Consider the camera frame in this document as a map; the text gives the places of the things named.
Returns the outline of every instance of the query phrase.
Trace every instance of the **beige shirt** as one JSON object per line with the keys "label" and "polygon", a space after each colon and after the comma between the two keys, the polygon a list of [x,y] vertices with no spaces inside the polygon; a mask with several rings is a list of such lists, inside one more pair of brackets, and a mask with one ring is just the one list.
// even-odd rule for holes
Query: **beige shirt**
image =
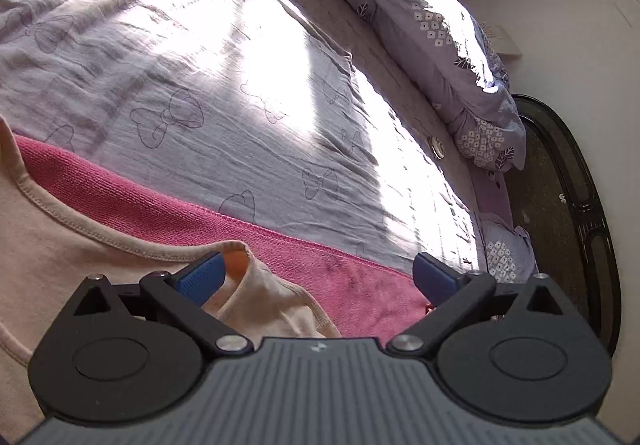
{"label": "beige shirt", "polygon": [[88,274],[133,283],[175,272],[209,251],[225,256],[225,283],[204,305],[249,337],[339,337],[305,289],[276,277],[240,241],[170,247],[100,225],[28,175],[0,116],[0,434],[16,441],[42,419],[26,365],[62,306]]}

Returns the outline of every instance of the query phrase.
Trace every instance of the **ribbed gray surface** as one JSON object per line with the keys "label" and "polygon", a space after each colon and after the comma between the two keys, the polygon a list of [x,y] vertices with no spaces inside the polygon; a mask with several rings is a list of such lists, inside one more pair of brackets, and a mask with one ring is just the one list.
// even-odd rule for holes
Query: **ribbed gray surface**
{"label": "ribbed gray surface", "polygon": [[24,445],[597,445],[599,425],[500,427],[450,401],[418,361],[393,359],[372,339],[267,339],[219,361],[197,392],[153,421],[117,429],[50,420]]}

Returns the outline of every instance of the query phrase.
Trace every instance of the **metal grommet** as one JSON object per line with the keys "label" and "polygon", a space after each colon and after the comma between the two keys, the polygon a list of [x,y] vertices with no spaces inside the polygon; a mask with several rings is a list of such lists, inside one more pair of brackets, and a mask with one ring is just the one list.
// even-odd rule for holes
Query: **metal grommet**
{"label": "metal grommet", "polygon": [[238,352],[249,345],[249,341],[242,335],[225,335],[216,340],[216,346],[221,351]]}
{"label": "metal grommet", "polygon": [[445,156],[444,145],[436,136],[431,136],[431,138],[429,139],[429,145],[431,146],[433,155],[437,159],[441,160],[442,158],[444,158]]}
{"label": "metal grommet", "polygon": [[417,351],[424,345],[422,339],[415,335],[407,335],[403,333],[391,340],[391,346],[398,351]]}

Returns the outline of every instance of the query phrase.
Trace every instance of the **pillow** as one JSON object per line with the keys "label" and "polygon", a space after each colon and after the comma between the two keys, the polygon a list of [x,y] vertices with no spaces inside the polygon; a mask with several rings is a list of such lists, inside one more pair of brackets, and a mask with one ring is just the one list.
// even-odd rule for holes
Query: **pillow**
{"label": "pillow", "polygon": [[457,0],[347,0],[478,167],[524,167],[526,132],[500,58]]}

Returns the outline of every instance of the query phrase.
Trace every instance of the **pink towel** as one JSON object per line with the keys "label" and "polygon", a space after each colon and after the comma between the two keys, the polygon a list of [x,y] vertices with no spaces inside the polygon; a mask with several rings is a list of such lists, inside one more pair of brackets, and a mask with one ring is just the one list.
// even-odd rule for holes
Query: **pink towel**
{"label": "pink towel", "polygon": [[396,270],[153,192],[58,147],[16,139],[33,179],[66,205],[154,243],[244,241],[274,273],[306,288],[345,337],[377,336],[384,344],[425,314],[428,301]]}

